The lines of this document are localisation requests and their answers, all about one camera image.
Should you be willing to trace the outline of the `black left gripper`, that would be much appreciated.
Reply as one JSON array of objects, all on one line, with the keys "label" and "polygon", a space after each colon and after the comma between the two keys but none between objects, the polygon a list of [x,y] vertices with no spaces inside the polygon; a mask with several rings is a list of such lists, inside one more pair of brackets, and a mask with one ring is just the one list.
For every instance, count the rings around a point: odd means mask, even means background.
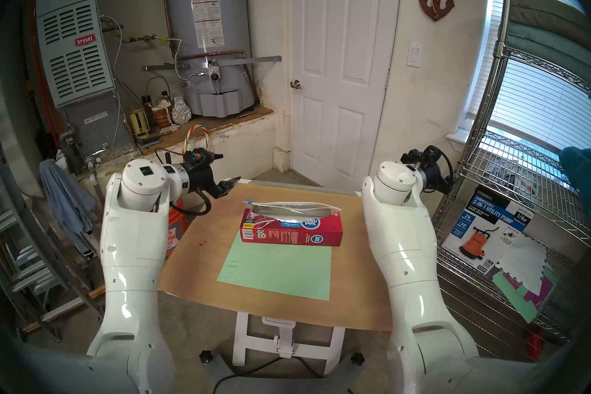
[{"label": "black left gripper", "polygon": [[220,182],[220,188],[214,181],[211,169],[212,161],[189,161],[189,194],[204,191],[215,199],[229,194],[230,190],[239,184],[241,177],[234,177]]}]

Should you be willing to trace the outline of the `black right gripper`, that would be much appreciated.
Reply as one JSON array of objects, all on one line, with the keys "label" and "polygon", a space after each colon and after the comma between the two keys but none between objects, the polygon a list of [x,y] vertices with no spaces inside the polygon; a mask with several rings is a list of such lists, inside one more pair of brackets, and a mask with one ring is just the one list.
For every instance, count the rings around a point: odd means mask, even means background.
[{"label": "black right gripper", "polygon": [[[438,160],[443,157],[448,168],[449,174],[444,177],[438,165]],[[452,163],[444,152],[419,152],[418,163],[424,174],[422,192],[442,194],[450,193],[456,185],[456,174],[453,171]]]}]

